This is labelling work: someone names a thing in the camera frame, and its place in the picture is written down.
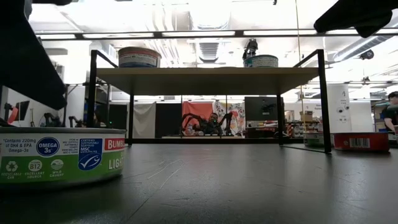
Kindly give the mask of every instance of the tuna can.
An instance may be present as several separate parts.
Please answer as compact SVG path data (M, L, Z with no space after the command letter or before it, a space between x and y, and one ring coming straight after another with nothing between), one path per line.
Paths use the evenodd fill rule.
M278 58L273 55L257 55L243 61L245 68L277 68Z
M119 50L120 68L160 68L162 56L142 47L125 47Z

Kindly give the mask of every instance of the spider robot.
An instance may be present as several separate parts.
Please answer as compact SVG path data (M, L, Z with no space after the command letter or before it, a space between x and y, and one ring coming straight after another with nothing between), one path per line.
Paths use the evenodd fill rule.
M225 135L226 136L232 136L232 132L231 132L231 120L232 120L232 113L227 113L223 116L223 119L221 119L220 122L218 122L218 115L216 113L212 113L210 114L210 117L208 119L203 119L201 116L199 115L195 115L193 113L187 113L185 115L182 116L182 122L185 121L185 119L187 117L188 121L185 123L185 126L182 128L182 131L185 131L185 129L188 126L188 123L192 120L192 119L196 119L199 122L199 125L194 125L192 128L195 131L202 131L203 134L210 134L210 135L218 135L221 136L223 135L223 130L221 128L221 125L223 124L224 120L226 120L226 127L225 127Z

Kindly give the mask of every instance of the red can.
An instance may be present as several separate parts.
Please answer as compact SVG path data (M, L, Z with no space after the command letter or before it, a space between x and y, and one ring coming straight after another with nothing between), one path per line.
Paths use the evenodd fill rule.
M355 151L389 151L387 133L336 133L335 149Z

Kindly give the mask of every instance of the white curtain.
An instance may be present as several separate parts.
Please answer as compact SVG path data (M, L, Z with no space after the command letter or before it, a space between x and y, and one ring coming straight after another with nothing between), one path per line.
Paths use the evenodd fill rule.
M156 103L134 105L133 138L155 138Z

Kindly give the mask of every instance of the can label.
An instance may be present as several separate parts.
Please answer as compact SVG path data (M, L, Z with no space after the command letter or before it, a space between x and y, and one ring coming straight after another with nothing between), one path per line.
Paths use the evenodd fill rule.
M78 181L121 172L123 137L123 134L1 134L0 184Z
M278 67L278 59L273 57L252 57L244 61L246 68L257 68L257 67Z
M148 54L124 54L119 57L119 66L121 68L156 68L160 67L160 60Z

